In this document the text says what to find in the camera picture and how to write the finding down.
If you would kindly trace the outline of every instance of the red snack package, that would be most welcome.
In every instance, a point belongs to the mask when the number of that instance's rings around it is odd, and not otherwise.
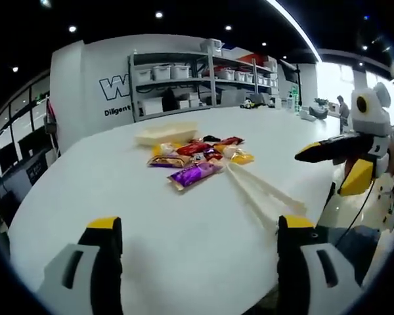
[[[211,159],[222,159],[222,153],[217,151],[215,148],[208,148],[203,151],[204,157],[206,160],[210,161]]]
[[[229,146],[231,144],[240,144],[244,141],[244,139],[238,138],[237,136],[232,136],[230,138],[226,138],[225,140],[222,140],[221,142],[218,142],[218,144],[224,144],[225,146]]]
[[[177,149],[177,153],[181,156],[192,156],[193,154],[203,152],[208,148],[211,148],[210,144],[204,142],[195,142]]]

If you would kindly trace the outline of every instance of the metal shelving unit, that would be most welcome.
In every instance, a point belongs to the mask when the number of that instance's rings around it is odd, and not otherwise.
[[[157,64],[169,64],[169,63],[187,63],[190,64],[192,77],[188,79],[170,79],[165,81],[149,81],[145,83],[137,83],[137,77],[135,75],[135,71],[137,68],[143,68],[141,66],[153,66]],[[206,64],[209,70],[208,77],[198,77],[198,68],[197,65]],[[254,75],[253,82],[242,82],[242,81],[232,81],[232,80],[224,80],[224,79],[216,79],[215,77],[215,67],[216,66],[224,66],[231,68],[238,68],[242,70],[249,70]],[[216,84],[219,85],[234,85],[238,88],[247,88],[254,90],[255,93],[258,93],[259,88],[264,88],[269,91],[273,87],[267,85],[259,85],[257,83],[257,73],[261,73],[264,75],[270,75],[272,71],[268,68],[261,67],[255,64],[255,60],[253,59],[253,64],[248,62],[244,62],[241,60],[235,60],[230,58],[225,58],[223,56],[213,56],[210,53],[204,52],[149,52],[149,53],[140,53],[140,54],[132,54],[128,57],[128,74],[129,74],[129,84],[130,84],[130,97],[131,104],[133,109],[133,117],[135,121],[142,121],[146,119],[151,119],[155,117],[161,117],[171,114],[178,114],[182,112],[190,112],[194,110],[202,110],[209,109],[212,106],[203,106],[197,108],[183,108],[180,110],[173,110],[170,112],[162,112],[151,115],[140,115],[139,108],[139,96],[138,90],[145,88],[154,88],[154,87],[163,87],[163,86],[176,86],[176,85],[192,85],[196,87],[196,90],[200,96],[200,86],[206,86],[211,90],[211,103],[214,106],[217,106],[216,101]]]

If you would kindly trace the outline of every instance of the purple snack package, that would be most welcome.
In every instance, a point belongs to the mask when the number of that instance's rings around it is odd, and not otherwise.
[[[175,185],[178,190],[184,188],[202,180],[203,178],[210,176],[218,172],[222,166],[216,165],[210,162],[200,162],[196,165],[182,169],[171,176],[168,179]]]

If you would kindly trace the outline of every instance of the black cable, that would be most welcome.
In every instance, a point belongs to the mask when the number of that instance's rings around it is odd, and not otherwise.
[[[361,207],[361,209],[359,210],[359,212],[357,213],[356,217],[353,219],[352,223],[349,225],[349,227],[347,228],[347,230],[343,233],[343,235],[340,236],[339,240],[337,241],[337,243],[336,243],[336,248],[337,248],[337,246],[340,244],[340,241],[347,235],[347,233],[349,233],[349,231],[350,231],[350,229],[352,228],[352,226],[354,225],[354,223],[355,223],[357,217],[358,217],[358,216],[360,215],[360,213],[362,212],[364,206],[366,205],[366,202],[367,202],[368,199],[369,199],[370,193],[372,192],[372,189],[374,188],[375,182],[376,182],[376,180],[374,180],[374,182],[372,183],[372,186],[371,186],[370,189],[369,189],[369,193],[368,193],[368,195],[366,196],[365,201],[363,202],[362,207]]]

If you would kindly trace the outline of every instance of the black ceiling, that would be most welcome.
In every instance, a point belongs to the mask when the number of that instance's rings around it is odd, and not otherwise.
[[[365,54],[389,65],[387,45],[360,0],[280,0],[317,48]],[[50,67],[53,51],[80,39],[86,43],[140,33],[210,37],[250,51],[281,57],[306,48],[297,32],[266,0],[40,0],[0,1],[0,107],[23,84]],[[157,20],[156,11],[164,17]],[[225,31],[225,25],[233,29]],[[77,32],[70,33],[69,25]],[[368,51],[361,50],[368,44]],[[17,73],[12,67],[18,66]]]

